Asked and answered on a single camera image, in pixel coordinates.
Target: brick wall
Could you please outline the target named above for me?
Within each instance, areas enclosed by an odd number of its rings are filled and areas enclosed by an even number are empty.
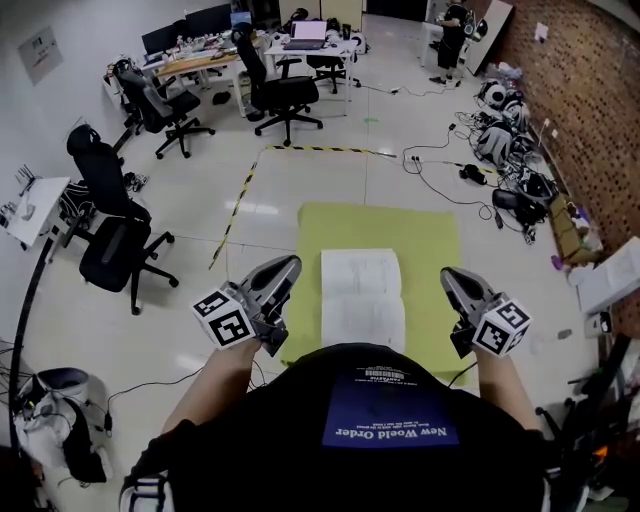
[[[490,1],[473,3],[483,14]],[[586,0],[508,3],[515,12],[490,60],[522,68],[534,130],[551,120],[545,144],[609,255],[640,236],[640,34]],[[549,27],[543,44],[537,22]],[[616,330],[640,338],[640,293],[614,312]]]

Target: person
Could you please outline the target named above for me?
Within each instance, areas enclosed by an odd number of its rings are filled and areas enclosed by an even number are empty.
[[[451,5],[444,15],[442,39],[438,48],[438,67],[440,76],[430,78],[432,82],[447,85],[447,80],[453,80],[453,72],[458,66],[460,50],[464,45],[464,22],[467,10],[461,5],[466,0],[450,0]]]
[[[125,479],[120,510],[541,510],[539,424],[508,356],[477,352],[482,398],[363,343],[313,352],[247,393],[259,348],[213,353]]]

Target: open book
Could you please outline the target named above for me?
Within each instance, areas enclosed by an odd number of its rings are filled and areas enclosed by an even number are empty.
[[[393,250],[322,251],[322,346],[364,342],[404,353],[401,293]]]

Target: keyboard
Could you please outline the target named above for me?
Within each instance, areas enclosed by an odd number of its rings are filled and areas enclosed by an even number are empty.
[[[285,50],[320,50],[324,46],[324,41],[316,39],[293,39],[283,48]]]

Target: cardboard box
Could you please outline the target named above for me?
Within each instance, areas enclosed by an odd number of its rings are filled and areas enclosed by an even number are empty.
[[[577,266],[595,262],[600,252],[591,251],[582,246],[584,229],[578,230],[567,211],[567,203],[571,199],[559,194],[549,206],[551,228],[556,239],[556,246],[562,261],[567,265]]]

